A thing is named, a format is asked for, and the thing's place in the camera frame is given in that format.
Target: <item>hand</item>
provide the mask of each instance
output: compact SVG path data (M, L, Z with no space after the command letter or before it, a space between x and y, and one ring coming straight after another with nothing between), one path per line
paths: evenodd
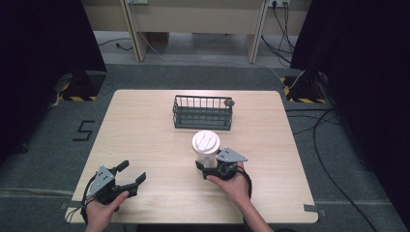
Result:
M242 162L238 162L237 164L238 166L244 168L244 164ZM236 175L228 181L221 180L220 178L212 175L208 175L206 179L218 185L225 192L226 196L236 205L240 202L244 202L245 200L249 200L248 181L241 173L237 172Z
M87 205L88 224L86 232L103 232L111 222L115 209L129 196L128 191L119 194L109 205L103 205L97 200L92 200Z

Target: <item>wire basket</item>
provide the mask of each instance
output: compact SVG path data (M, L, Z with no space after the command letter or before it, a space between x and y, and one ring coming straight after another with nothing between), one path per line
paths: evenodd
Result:
M226 97L177 95L172 109L175 128L229 131L234 104Z

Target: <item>gray carpet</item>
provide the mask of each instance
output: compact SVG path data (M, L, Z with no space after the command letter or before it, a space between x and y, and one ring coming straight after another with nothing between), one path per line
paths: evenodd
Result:
M273 224L296 231L372 231L325 174L315 154L313 129L317 118L332 105L288 102L280 81L264 68L107 65L108 74L96 101L60 101L39 122L28 152L8 158L0 169L1 231L84 231L83 224L67 224L61 204L68 202L98 134L103 116L118 89L273 90L282 95L289 122L320 211L314 224ZM278 69L278 75L297 71ZM356 202L377 231L407 231L377 179L361 164L353 142L336 112L316 130L320 158L339 187ZM88 141L73 141L86 134L77 130L83 120L93 131ZM138 231L239 231L239 227L139 225ZM123 231L112 224L110 231Z

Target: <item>white cup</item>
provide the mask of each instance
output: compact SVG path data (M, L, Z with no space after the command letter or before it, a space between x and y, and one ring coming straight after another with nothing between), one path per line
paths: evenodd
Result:
M217 152L220 149L220 138L210 130L202 130L193 136L192 148L197 154L197 161L204 167L217 166Z

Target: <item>table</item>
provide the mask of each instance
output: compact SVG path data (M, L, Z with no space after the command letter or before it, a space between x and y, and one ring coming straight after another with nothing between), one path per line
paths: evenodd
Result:
M137 60L143 61L148 44L143 32L220 33L246 35L248 59L258 49L267 0L149 0L129 5L122 0L132 31Z
M101 165L129 160L117 185L132 183L142 172L138 195L126 200L113 222L242 223L242 215L196 169L191 140L199 130L175 129L175 95L232 97L231 130L214 130L220 146L246 156L253 183L252 203L268 223L313 223L317 213L304 168L278 92L200 90L119 90L114 94L73 195L80 201ZM79 213L71 222L83 222Z

